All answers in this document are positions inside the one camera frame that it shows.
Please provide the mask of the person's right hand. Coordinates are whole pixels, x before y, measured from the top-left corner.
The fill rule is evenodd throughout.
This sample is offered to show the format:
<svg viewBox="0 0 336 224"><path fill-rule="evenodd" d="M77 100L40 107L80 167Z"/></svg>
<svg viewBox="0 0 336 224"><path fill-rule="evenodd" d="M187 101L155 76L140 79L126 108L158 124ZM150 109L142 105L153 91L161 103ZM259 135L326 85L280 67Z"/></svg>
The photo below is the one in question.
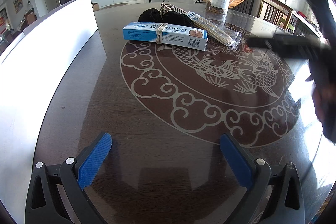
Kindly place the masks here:
<svg viewBox="0 0 336 224"><path fill-rule="evenodd" d="M311 96L315 114L322 124L323 135L335 144L335 84L323 88L315 84Z"/></svg>

